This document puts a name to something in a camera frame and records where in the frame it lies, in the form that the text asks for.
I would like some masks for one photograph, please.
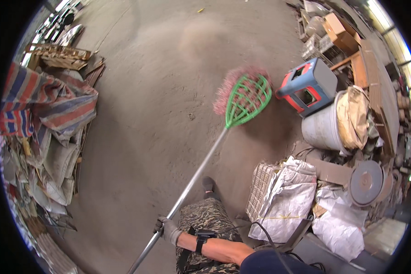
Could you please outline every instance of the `forearm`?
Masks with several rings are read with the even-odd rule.
[[[181,233],[177,240],[177,246],[195,251],[196,236],[188,233]],[[210,238],[201,250],[202,255],[220,261],[222,263],[236,263],[241,265],[242,261],[254,250],[242,242],[232,242],[229,240]]]

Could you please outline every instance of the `metal pole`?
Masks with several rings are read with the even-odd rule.
[[[221,132],[221,135],[219,135],[218,140],[216,140],[215,144],[212,146],[212,149],[208,152],[207,156],[199,166],[198,170],[193,174],[192,179],[190,179],[190,182],[187,184],[186,188],[184,189],[183,193],[181,194],[180,198],[178,198],[177,202],[175,203],[174,207],[170,210],[169,214],[167,215],[167,218],[172,219],[172,217],[175,215],[175,213],[180,209],[181,204],[184,202],[184,200],[187,197],[187,194],[189,194],[190,190],[192,189],[193,185],[195,182],[198,180],[199,176],[201,176],[201,173],[203,173],[205,167],[208,164],[208,161],[210,161],[210,158],[212,158],[216,148],[219,146],[219,144],[222,142],[224,139],[225,135],[227,134],[228,129],[224,128],[224,130]],[[153,248],[155,243],[157,243],[158,239],[161,236],[161,232],[155,233],[154,236],[151,238],[149,243],[146,245],[145,249],[143,250],[142,254],[135,260],[133,265],[131,266],[130,270],[128,271],[128,274],[133,274],[138,266],[142,263],[144,258],[148,255],[149,251]]]

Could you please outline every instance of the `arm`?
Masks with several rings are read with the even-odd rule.
[[[167,219],[164,216],[159,216],[155,224],[154,233],[161,231],[163,227],[162,237],[173,245],[188,249],[196,250],[196,236],[182,232],[175,225],[174,221]],[[232,242],[229,240],[209,238],[203,244],[201,254],[210,259],[220,261],[222,263],[237,263],[241,265],[242,261],[254,250],[242,242]]]
[[[195,251],[196,238],[196,236],[182,232],[178,237],[177,246]],[[254,250],[242,242],[210,238],[203,244],[201,253],[210,259],[222,263],[236,263],[240,266],[248,255],[254,253]]]

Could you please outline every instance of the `camouflage pants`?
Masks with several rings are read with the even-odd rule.
[[[233,228],[233,223],[230,221],[222,203],[214,198],[208,198],[192,205],[185,206],[181,209],[181,217],[178,223],[178,228],[182,231],[189,231],[190,227],[195,231],[199,229],[208,229],[215,232],[222,232]],[[223,234],[218,234],[218,238],[230,240],[233,242],[241,242],[241,236],[236,229]],[[177,261],[181,255],[182,248],[177,247]],[[209,263],[212,259],[192,252],[187,259],[186,265],[196,265],[199,263]],[[218,266],[207,266],[201,270],[190,272],[190,274],[234,274],[239,273],[239,266],[234,263],[227,263]]]

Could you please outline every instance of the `green broom head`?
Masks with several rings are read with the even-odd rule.
[[[213,104],[215,113],[225,114],[227,129],[246,123],[259,114],[271,100],[268,73],[254,66],[229,71]]]

